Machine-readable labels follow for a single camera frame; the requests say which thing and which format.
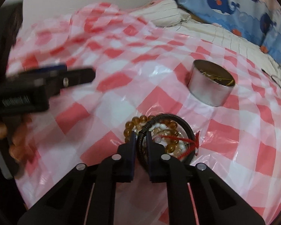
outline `blue whale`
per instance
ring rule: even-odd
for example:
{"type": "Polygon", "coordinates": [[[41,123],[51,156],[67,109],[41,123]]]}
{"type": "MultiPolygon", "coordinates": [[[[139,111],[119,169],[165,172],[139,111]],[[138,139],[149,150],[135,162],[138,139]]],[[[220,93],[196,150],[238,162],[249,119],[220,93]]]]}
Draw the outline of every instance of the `blue whale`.
{"type": "Polygon", "coordinates": [[[277,26],[277,23],[273,22],[270,16],[265,13],[260,18],[260,29],[262,33],[266,34],[269,31],[270,26],[277,26]]]}
{"type": "Polygon", "coordinates": [[[236,11],[236,8],[239,8],[239,4],[235,2],[231,2],[231,5],[234,6],[234,10],[232,10],[229,6],[228,0],[207,0],[207,3],[211,9],[218,13],[221,11],[222,14],[231,15],[236,11]]]}

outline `blue whale curtain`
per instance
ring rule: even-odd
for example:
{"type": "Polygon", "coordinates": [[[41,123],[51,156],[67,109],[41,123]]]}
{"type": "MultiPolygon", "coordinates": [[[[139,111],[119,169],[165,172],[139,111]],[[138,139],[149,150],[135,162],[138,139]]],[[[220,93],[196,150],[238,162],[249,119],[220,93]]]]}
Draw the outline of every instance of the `blue whale curtain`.
{"type": "Polygon", "coordinates": [[[260,46],[281,64],[281,7],[276,0],[177,0],[207,23],[260,46]]]}

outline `red and white checkered cloth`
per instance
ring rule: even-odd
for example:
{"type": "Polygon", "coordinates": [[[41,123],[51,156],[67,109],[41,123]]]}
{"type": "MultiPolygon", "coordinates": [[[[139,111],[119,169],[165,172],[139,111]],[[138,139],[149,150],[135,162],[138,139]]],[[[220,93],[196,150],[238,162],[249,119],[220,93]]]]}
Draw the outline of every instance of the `red and white checkered cloth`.
{"type": "MultiPolygon", "coordinates": [[[[12,50],[8,72],[62,62],[93,66],[96,79],[64,90],[49,111],[33,114],[27,144],[37,151],[17,181],[28,206],[76,164],[115,153],[133,116],[173,113],[200,130],[193,164],[206,163],[267,224],[281,210],[281,89],[251,61],[101,3],[32,26],[12,50]],[[224,106],[190,94],[185,78],[195,59],[215,62],[235,78],[224,106]]],[[[119,184],[115,209],[115,224],[166,224],[165,184],[150,184],[137,165],[133,183],[119,184]]]]}

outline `hand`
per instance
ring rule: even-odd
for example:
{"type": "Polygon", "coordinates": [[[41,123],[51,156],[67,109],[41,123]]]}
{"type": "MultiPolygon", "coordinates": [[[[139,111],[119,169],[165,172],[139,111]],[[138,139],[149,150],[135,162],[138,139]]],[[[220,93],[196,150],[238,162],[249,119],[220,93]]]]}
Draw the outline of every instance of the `hand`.
{"type": "MultiPolygon", "coordinates": [[[[25,137],[27,134],[27,125],[25,122],[30,122],[31,119],[26,116],[23,118],[24,122],[17,128],[13,135],[13,145],[10,146],[9,153],[17,161],[22,162],[30,155],[30,148],[25,146],[25,137]]],[[[7,135],[7,128],[4,123],[0,122],[0,140],[7,135]]]]}

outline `silver tin can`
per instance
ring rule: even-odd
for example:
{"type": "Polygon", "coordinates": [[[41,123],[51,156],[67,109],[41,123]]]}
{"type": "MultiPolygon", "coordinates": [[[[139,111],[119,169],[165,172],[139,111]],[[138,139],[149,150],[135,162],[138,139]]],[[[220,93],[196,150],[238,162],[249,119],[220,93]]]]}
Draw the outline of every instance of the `silver tin can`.
{"type": "Polygon", "coordinates": [[[222,106],[234,86],[233,76],[223,67],[206,60],[194,61],[188,88],[201,102],[213,107],[222,106]],[[224,80],[214,81],[207,75],[224,80]]]}

